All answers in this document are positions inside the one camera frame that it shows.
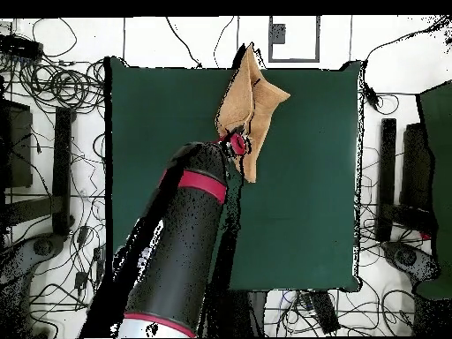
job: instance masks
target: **green table mat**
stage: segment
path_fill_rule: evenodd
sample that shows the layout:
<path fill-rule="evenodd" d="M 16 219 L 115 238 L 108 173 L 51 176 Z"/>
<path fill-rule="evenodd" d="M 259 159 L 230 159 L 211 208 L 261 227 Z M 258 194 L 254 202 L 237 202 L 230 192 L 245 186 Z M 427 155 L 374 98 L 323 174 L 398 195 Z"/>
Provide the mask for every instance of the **green table mat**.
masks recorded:
<path fill-rule="evenodd" d="M 129 68 L 115 58 L 111 68 L 117 249 L 170 157 L 184 143 L 218 138 L 214 119 L 233 71 Z M 354 63 L 342 72 L 264 71 L 291 97 L 273 115 L 257 183 L 245 182 L 242 191 L 231 289 L 356 285 L 352 246 L 359 68 Z"/>
<path fill-rule="evenodd" d="M 438 232 L 432 250 L 441 275 L 421 283 L 416 292 L 430 299 L 452 298 L 452 83 L 424 92 L 420 104 L 434 156 L 432 200 Z"/>

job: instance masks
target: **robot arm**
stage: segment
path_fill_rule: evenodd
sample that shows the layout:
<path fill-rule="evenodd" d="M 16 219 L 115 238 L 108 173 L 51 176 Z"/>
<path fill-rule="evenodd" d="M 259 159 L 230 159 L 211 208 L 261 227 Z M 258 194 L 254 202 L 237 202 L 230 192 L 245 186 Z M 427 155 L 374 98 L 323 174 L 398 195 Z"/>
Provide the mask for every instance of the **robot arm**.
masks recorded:
<path fill-rule="evenodd" d="M 217 143 L 188 144 L 172 157 L 79 337 L 196 335 L 227 192 L 226 163 L 245 153 L 240 130 Z"/>

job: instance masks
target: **black cable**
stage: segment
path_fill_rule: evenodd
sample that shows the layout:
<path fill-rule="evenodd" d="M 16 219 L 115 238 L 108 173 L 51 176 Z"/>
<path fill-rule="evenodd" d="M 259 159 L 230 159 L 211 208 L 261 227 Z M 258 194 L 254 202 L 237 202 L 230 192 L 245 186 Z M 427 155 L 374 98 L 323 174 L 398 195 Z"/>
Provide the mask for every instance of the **black cable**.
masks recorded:
<path fill-rule="evenodd" d="M 50 287 L 50 286 L 55 287 L 55 290 L 61 290 L 64 294 L 66 294 L 67 297 L 70 297 L 70 298 L 74 299 L 77 303 L 82 304 L 82 305 L 84 305 L 84 306 L 87 306 L 87 305 L 84 304 L 82 301 L 78 300 L 76 297 L 74 297 L 73 295 L 71 295 L 71 293 L 69 293 L 68 291 L 66 291 L 63 287 L 61 287 L 61 285 L 56 284 L 56 283 L 49 283 L 48 285 L 46 285 L 46 286 L 41 290 L 41 292 L 40 292 L 38 295 L 36 295 L 36 296 L 30 296 L 31 298 L 33 298 L 33 299 L 30 301 L 30 304 L 34 304 L 34 301 L 35 301 L 37 298 L 43 298 L 43 297 L 46 297 L 46 296 L 50 295 L 50 294 L 48 294 L 48 295 L 42 295 L 42 293 L 43 293 L 48 287 Z"/>
<path fill-rule="evenodd" d="M 450 18 L 450 16 L 441 16 L 439 19 L 437 19 L 435 22 L 433 22 L 432 25 L 430 25 L 429 27 L 427 27 L 427 28 L 425 28 L 425 29 L 423 29 L 423 30 L 418 30 L 418 31 L 415 31 L 415 32 L 413 32 L 413 33 L 408 33 L 408 34 L 403 35 L 403 36 L 401 36 L 401 37 L 399 37 L 399 38 L 397 38 L 397 39 L 395 39 L 395 40 L 393 40 L 393 41 L 389 41 L 389 42 L 383 43 L 383 44 L 381 44 L 381 45 L 375 47 L 374 49 L 372 49 L 372 50 L 369 52 L 369 54 L 367 55 L 367 58 L 366 58 L 365 61 L 363 62 L 363 70 L 364 70 L 364 73 L 365 73 L 365 69 L 366 69 L 366 67 L 367 67 L 367 65 L 368 65 L 368 62 L 369 62 L 369 57 L 371 56 L 371 54 L 372 54 L 375 50 L 380 49 L 380 48 L 385 47 L 385 46 L 388 46 L 388 45 L 390 45 L 390 44 L 396 43 L 396 42 L 398 42 L 398 41 L 410 39 L 411 37 L 413 37 L 413 36 L 415 36 L 415 35 L 417 35 L 417 34 L 431 33 L 431 32 L 433 32 L 433 31 L 437 31 L 437 30 L 439 30 L 440 28 L 446 26 L 448 23 L 450 23 L 451 20 L 452 20 L 452 18 Z M 365 83 L 365 80 L 364 80 L 364 79 L 363 79 L 363 82 L 364 82 L 364 88 L 363 88 L 363 92 L 362 92 L 362 93 L 365 94 L 365 97 L 367 98 L 367 102 L 369 102 L 369 104 L 370 104 L 376 111 L 378 111 L 378 112 L 381 113 L 382 115 L 391 115 L 391 114 L 393 114 L 393 113 L 398 109 L 398 106 L 399 106 L 399 100 L 398 100 L 398 98 L 396 97 L 395 94 L 383 94 L 383 95 L 377 95 L 377 94 L 373 91 L 373 89 L 372 89 L 371 87 L 369 87 L 369 86 Z M 384 113 L 384 112 L 379 111 L 379 108 L 381 108 L 381 106 L 382 106 L 382 105 L 379 105 L 379 102 L 380 102 L 380 99 L 381 99 L 383 96 L 393 96 L 393 97 L 395 97 L 396 100 L 397 100 L 397 104 L 396 104 L 396 106 L 395 106 L 395 109 L 394 109 L 392 112 L 390 112 L 390 113 Z"/>
<path fill-rule="evenodd" d="M 393 336 L 397 336 L 397 334 L 394 333 L 394 331 L 392 330 L 392 328 L 389 327 L 389 324 L 388 324 L 388 316 L 386 315 L 387 312 L 385 311 L 385 308 L 386 308 L 386 307 L 385 307 L 385 300 L 386 300 L 386 298 L 387 298 L 390 294 L 393 294 L 393 293 L 395 293 L 395 292 L 400 292 L 400 293 L 402 293 L 402 294 L 405 294 L 405 295 L 409 296 L 411 299 L 414 300 L 414 297 L 413 297 L 409 292 L 407 292 L 407 291 L 405 291 L 405 290 L 399 290 L 399 289 L 388 291 L 387 293 L 385 293 L 385 294 L 383 295 L 383 298 L 381 299 L 381 312 L 382 312 L 382 316 L 383 316 L 383 321 L 385 322 L 386 327 L 388 328 L 389 332 L 390 332 Z"/>
<path fill-rule="evenodd" d="M 222 33 L 224 33 L 224 30 L 226 30 L 226 28 L 231 24 L 231 22 L 234 20 L 235 17 L 236 16 L 232 16 L 232 18 L 230 19 L 228 24 L 222 29 Z M 215 52 L 216 52 L 218 44 L 220 43 L 220 40 L 222 38 L 222 33 L 220 34 L 220 37 L 218 38 L 218 41 L 216 42 L 215 49 L 214 49 L 214 60 L 215 60 L 216 67 L 219 67 L 219 66 L 218 66 L 218 63 L 216 62 Z"/>
<path fill-rule="evenodd" d="M 56 333 L 55 333 L 53 339 L 57 339 L 58 332 L 59 332 L 58 326 L 57 326 L 56 324 L 54 324 L 53 322 L 50 322 L 50 321 L 45 321 L 45 320 L 41 320 L 41 319 L 36 319 L 36 318 L 32 315 L 33 312 L 35 312 L 35 311 L 31 311 L 31 312 L 30 312 L 30 317 L 32 318 L 32 320 L 35 320 L 36 322 L 42 322 L 43 324 L 50 325 L 50 326 L 54 327 L 54 328 L 56 329 Z"/>
<path fill-rule="evenodd" d="M 165 19 L 166 19 L 166 21 L 168 22 L 168 26 L 169 26 L 169 28 L 171 29 L 171 31 L 173 32 L 173 34 L 174 34 L 174 35 L 181 41 L 181 43 L 184 44 L 185 47 L 187 48 L 188 54 L 190 55 L 190 58 L 192 59 L 192 61 L 194 61 L 194 62 L 196 63 L 196 67 L 197 67 L 197 68 L 202 68 L 201 63 L 200 63 L 198 60 L 196 60 L 196 59 L 192 56 L 192 52 L 190 51 L 190 49 L 188 48 L 188 46 L 185 44 L 185 42 L 184 42 L 182 39 L 180 39 L 180 37 L 179 37 L 179 35 L 177 35 L 176 31 L 174 31 L 174 28 L 173 28 L 173 26 L 171 25 L 170 20 L 168 19 L 168 17 L 165 17 Z"/>
<path fill-rule="evenodd" d="M 37 25 L 39 22 L 41 22 L 42 20 L 44 20 L 44 19 L 38 19 L 36 22 L 33 23 L 32 34 L 33 34 L 33 40 L 34 40 L 34 41 L 36 41 L 36 37 L 34 36 L 34 28 L 35 28 L 36 25 Z M 65 25 L 68 26 L 69 30 L 71 30 L 71 33 L 72 33 L 72 35 L 73 35 L 75 41 L 74 41 L 74 43 L 69 47 L 69 49 L 67 49 L 65 52 L 62 52 L 62 53 L 60 53 L 60 54 L 58 54 L 58 55 L 53 55 L 53 56 L 52 56 L 52 55 L 46 55 L 46 54 L 44 53 L 44 56 L 46 56 L 46 57 L 60 57 L 60 56 L 62 56 L 62 55 L 65 55 L 66 53 L 68 53 L 69 51 L 71 51 L 71 50 L 75 47 L 75 45 L 77 44 L 77 35 L 74 33 L 74 31 L 72 30 L 72 28 L 69 26 L 69 24 L 68 24 L 64 19 L 60 19 L 60 20 L 61 20 Z"/>

